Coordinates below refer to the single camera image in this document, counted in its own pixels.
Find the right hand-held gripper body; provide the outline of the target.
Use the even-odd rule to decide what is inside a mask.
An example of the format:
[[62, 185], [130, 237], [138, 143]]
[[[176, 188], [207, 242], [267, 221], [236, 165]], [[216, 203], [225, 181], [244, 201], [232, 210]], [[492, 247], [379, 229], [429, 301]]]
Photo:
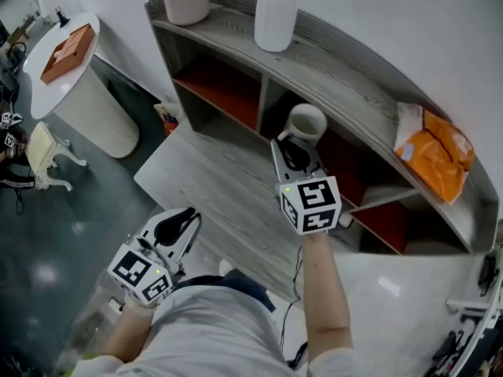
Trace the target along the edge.
[[341, 212], [337, 181], [319, 165], [306, 171], [280, 165], [278, 199], [281, 212], [299, 235], [336, 227]]

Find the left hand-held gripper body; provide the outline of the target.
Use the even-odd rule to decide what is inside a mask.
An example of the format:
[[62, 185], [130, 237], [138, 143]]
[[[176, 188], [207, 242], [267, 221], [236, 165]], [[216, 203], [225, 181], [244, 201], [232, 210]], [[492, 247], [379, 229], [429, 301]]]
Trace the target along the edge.
[[123, 244], [108, 267], [110, 277], [142, 304], [169, 295], [185, 275], [182, 257], [185, 240], [164, 246], [145, 236]]

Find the white cup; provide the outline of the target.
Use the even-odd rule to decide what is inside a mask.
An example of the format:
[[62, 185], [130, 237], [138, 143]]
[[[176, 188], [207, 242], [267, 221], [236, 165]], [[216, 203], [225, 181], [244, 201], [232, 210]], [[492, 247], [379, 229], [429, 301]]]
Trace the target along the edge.
[[311, 104], [298, 104], [288, 114], [284, 129], [278, 134], [280, 141], [287, 135], [292, 135], [312, 147], [316, 147], [327, 130], [325, 114]]

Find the grey wooden shelf desk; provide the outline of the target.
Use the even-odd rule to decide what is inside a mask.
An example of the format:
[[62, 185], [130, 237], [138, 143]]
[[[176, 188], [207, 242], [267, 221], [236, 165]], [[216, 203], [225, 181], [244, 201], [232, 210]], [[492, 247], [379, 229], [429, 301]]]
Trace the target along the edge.
[[482, 254], [495, 243], [499, 200], [479, 163], [461, 196], [441, 203], [393, 153], [398, 127], [393, 97], [321, 48], [296, 39], [283, 53], [254, 41], [256, 0], [211, 0], [208, 17], [178, 26], [163, 0], [145, 11], [187, 123], [200, 130], [223, 119], [269, 143], [298, 104], [312, 104], [328, 128], [317, 148], [338, 181], [338, 226], [356, 249], [395, 254], [461, 251]]

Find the person's right forearm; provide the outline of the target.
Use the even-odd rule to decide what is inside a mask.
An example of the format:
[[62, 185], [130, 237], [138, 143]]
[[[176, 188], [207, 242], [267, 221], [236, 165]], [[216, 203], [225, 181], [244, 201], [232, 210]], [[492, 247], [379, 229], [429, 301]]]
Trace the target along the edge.
[[353, 347], [347, 297], [323, 232], [303, 243], [303, 308], [310, 363], [331, 350]]

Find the person's left forearm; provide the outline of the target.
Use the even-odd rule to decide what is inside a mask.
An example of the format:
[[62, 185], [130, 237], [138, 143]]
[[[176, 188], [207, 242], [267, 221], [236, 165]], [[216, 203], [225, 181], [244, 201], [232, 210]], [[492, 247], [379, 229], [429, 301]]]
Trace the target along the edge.
[[101, 354], [115, 357], [123, 363], [134, 361], [149, 337], [156, 307], [156, 303], [143, 306], [127, 297]]

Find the grey wood-grain board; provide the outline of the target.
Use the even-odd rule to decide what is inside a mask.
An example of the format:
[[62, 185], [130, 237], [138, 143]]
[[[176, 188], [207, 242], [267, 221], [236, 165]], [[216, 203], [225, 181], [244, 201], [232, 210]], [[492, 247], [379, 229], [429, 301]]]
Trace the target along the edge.
[[134, 179], [166, 210], [195, 208], [200, 240], [216, 254], [283, 299], [298, 298], [296, 259], [308, 234], [281, 212], [270, 142], [223, 119], [200, 130], [182, 123]]

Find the person's dark trouser legs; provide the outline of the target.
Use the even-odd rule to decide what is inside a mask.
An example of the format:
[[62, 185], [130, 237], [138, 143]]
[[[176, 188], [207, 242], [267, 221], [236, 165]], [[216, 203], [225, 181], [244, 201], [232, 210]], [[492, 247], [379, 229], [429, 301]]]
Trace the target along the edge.
[[238, 269], [231, 269], [224, 276], [203, 275], [179, 282], [172, 293], [186, 287], [214, 286], [227, 287], [246, 294], [261, 302], [271, 313], [276, 310], [276, 306], [271, 302], [266, 288], [246, 276]]

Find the person's white shirt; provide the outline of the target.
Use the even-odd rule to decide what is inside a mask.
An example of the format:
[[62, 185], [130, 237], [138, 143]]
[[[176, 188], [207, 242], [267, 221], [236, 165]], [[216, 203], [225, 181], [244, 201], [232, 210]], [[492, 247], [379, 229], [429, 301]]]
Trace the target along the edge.
[[286, 363], [270, 312], [242, 292], [184, 287], [152, 314], [135, 360], [81, 360], [72, 377], [300, 377]]

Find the red patterned bag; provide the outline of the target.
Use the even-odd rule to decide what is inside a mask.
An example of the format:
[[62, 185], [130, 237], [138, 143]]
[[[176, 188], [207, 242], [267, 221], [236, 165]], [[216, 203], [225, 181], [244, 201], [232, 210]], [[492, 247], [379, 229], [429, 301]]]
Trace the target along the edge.
[[153, 105], [156, 113], [161, 118], [163, 130], [168, 137], [179, 124], [178, 121], [178, 105], [168, 102], [160, 102]]

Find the orange plastic packet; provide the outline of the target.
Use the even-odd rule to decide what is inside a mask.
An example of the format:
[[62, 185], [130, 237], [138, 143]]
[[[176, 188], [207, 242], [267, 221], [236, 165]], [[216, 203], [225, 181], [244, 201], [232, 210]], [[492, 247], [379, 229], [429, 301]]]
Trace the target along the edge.
[[419, 104], [399, 102], [394, 151], [442, 202], [462, 193], [475, 160], [469, 139], [451, 122]]

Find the cream ornate stool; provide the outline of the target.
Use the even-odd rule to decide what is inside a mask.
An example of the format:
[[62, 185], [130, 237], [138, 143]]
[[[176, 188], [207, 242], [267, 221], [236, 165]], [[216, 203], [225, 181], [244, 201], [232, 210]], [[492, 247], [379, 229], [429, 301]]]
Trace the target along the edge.
[[68, 192], [73, 190], [72, 185], [62, 179], [52, 178], [48, 174], [51, 168], [57, 168], [55, 157], [63, 155], [81, 167], [87, 166], [87, 161], [74, 155], [69, 140], [59, 138], [44, 122], [39, 122], [33, 129], [25, 150], [31, 171], [35, 177], [35, 187], [38, 190], [47, 190], [51, 186], [65, 187]]

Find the white ribbed vase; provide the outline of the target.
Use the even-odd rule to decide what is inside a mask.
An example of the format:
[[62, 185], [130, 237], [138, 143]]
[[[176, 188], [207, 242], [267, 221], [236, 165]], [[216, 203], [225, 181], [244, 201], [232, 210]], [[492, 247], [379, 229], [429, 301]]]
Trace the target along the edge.
[[255, 43], [271, 53], [285, 51], [293, 38], [297, 17], [296, 0], [257, 0]]

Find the orange open box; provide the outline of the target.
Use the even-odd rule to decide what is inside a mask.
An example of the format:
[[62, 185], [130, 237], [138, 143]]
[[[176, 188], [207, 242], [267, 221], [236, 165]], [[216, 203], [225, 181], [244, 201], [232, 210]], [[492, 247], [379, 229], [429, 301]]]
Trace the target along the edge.
[[83, 62], [94, 37], [95, 31], [91, 24], [85, 24], [71, 32], [66, 40], [55, 47], [40, 79], [48, 85], [54, 79], [77, 68]]

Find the white round pedestal table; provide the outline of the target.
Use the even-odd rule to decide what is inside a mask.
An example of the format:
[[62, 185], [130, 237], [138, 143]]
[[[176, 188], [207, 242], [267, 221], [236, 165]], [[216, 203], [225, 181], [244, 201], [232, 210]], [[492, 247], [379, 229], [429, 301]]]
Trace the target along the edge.
[[[50, 55], [70, 33], [89, 24], [95, 36], [83, 62], [68, 73], [46, 84], [40, 77]], [[45, 119], [57, 115], [109, 156], [128, 157], [139, 142], [134, 120], [109, 93], [90, 66], [100, 34], [100, 21], [92, 13], [80, 13], [63, 27], [55, 25], [28, 54], [24, 73], [31, 80], [31, 117]]]

